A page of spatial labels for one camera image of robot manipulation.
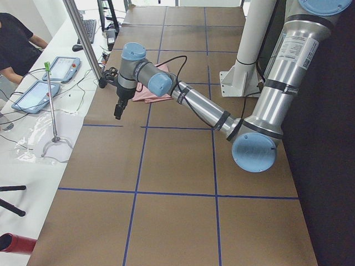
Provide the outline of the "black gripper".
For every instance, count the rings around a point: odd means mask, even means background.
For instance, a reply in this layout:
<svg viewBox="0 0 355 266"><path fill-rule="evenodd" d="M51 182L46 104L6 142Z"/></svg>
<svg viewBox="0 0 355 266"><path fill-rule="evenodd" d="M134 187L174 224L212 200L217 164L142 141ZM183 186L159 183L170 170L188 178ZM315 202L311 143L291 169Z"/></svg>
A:
<svg viewBox="0 0 355 266"><path fill-rule="evenodd" d="M104 70L102 77L107 83L116 87L116 94L119 100L115 106L114 116L117 120L120 120L128 101L134 96L134 79L123 77L115 67Z"/></svg>

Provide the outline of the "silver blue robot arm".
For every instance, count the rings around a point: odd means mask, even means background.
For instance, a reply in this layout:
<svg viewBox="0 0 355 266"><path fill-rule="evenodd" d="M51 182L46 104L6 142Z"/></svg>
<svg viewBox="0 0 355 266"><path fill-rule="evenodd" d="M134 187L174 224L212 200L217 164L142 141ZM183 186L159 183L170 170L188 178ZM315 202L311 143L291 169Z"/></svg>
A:
<svg viewBox="0 0 355 266"><path fill-rule="evenodd" d="M232 142L235 163L248 172L263 172L276 161L283 138L282 122L321 41L327 39L350 1L287 1L285 23L267 65L261 89L253 89L260 55L275 1L252 1L234 65L220 74L224 96L258 96L249 117L233 117L228 111L158 68L146 58L146 49L128 42L119 68L103 72L102 80L116 87L118 102L114 116L120 119L137 86L155 96L168 95L188 107L205 124L220 130Z"/></svg>

